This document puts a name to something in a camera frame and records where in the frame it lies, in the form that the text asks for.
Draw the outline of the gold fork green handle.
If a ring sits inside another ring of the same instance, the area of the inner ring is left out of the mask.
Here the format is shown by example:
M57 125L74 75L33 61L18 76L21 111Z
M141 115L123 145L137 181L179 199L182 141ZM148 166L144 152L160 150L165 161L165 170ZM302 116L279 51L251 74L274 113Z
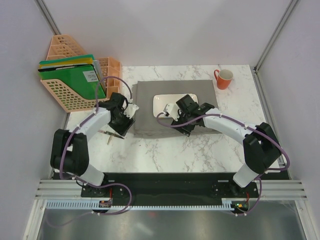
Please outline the gold fork green handle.
M121 139L121 140L125 139L123 136L117 135L115 133L107 132L106 134L109 135L109 138L108 138L108 141L107 141L107 145L109 145L111 143L111 140L113 138L118 138L118 139Z

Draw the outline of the grey placemat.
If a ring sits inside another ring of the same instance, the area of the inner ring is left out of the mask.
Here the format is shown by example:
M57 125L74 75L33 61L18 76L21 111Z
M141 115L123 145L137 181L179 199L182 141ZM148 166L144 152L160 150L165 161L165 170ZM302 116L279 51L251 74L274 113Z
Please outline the grey placemat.
M199 104L208 103L218 108L212 80L156 80L138 81L132 86L133 103L139 109L134 115L135 123L130 130L141 138L182 137L177 130L158 124L153 114L153 98L156 95L195 94Z

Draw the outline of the white rectangular plate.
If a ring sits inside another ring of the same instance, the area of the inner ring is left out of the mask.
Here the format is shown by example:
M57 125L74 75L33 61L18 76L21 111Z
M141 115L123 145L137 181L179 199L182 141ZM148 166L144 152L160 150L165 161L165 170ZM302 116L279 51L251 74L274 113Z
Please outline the white rectangular plate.
M152 105L153 116L155 118L159 117L160 119L171 118L171 117L165 117L165 113L164 113L165 106L170 103L176 103L185 95L189 95L194 102L198 103L198 97L196 94L193 94L193 93L155 95L153 97L153 105Z

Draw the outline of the orange mug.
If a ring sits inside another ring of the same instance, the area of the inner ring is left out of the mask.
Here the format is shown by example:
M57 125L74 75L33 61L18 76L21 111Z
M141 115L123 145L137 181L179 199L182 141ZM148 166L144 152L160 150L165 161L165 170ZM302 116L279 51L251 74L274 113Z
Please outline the orange mug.
M214 70L213 74L216 80L217 87L220 90L225 90L230 85L234 77L233 73L228 69L216 69Z

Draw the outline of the knife pink handle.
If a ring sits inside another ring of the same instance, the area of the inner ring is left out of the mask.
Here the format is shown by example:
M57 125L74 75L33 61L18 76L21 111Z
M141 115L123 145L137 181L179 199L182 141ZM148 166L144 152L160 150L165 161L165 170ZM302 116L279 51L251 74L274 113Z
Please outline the knife pink handle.
M102 134L106 134L106 135L110 135L110 136L112 136L113 135L113 133L112 132L109 132L109 131L104 131L104 130L98 130L98 133L102 133Z

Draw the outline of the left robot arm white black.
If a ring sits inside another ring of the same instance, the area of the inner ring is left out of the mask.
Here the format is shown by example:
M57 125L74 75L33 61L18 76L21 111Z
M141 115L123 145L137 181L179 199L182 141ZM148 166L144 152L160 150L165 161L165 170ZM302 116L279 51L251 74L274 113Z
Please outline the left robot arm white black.
M109 100L96 101L93 111L72 131L58 129L53 136L50 166L70 174L92 185L92 191L99 197L106 196L110 185L104 181L105 174L90 164L89 140L104 126L111 127L124 137L134 124L134 115L139 107L120 93L112 93Z

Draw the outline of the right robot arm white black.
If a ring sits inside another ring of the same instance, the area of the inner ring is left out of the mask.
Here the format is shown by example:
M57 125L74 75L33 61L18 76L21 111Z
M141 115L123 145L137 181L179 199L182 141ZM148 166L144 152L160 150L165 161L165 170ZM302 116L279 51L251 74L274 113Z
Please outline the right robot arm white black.
M229 191L235 197L242 196L247 185L266 172L281 155L275 133L265 122L255 125L236 120L212 104L199 105L188 94L167 104L164 110L173 119L171 126L186 136L195 126L200 126L218 131L243 146L245 163L229 184Z

